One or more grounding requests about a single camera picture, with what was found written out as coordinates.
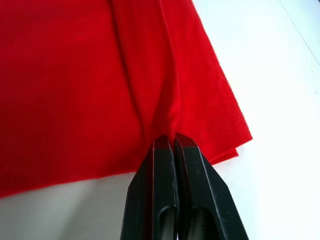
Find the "white table surface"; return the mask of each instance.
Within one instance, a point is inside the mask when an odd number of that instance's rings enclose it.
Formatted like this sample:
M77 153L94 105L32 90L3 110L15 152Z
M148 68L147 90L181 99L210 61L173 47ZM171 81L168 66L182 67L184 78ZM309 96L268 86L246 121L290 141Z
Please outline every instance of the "white table surface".
M320 3L194 0L253 140L214 165L251 240L320 240ZM0 199L1 240L116 240L123 174Z

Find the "black clamp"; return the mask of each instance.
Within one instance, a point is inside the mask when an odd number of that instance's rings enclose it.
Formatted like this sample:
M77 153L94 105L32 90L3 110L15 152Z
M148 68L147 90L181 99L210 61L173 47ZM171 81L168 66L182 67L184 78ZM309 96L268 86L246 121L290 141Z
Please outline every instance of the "black clamp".
M121 240L248 240L226 183L195 142L155 140L127 192Z

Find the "folded red garment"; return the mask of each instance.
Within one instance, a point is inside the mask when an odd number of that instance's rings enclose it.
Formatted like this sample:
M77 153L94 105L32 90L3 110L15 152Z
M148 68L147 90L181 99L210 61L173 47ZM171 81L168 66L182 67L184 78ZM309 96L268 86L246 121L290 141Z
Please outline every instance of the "folded red garment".
M0 3L0 197L135 171L180 132L252 137L191 0Z

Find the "red cloth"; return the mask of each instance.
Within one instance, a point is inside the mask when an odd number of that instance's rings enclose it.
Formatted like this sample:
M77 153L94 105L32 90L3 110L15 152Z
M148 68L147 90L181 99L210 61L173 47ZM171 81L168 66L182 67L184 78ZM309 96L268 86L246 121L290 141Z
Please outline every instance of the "red cloth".
M1 1L1 197L135 171L175 132L212 164L251 139L190 0Z

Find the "black plastic jaw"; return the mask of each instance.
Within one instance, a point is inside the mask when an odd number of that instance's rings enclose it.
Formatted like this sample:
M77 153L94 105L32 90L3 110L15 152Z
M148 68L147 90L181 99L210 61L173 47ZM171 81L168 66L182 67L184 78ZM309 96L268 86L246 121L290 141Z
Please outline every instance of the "black plastic jaw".
M174 154L162 136L152 143L129 185L121 239L176 240L178 217Z
M127 193L121 240L248 240L231 193L195 142L152 143Z

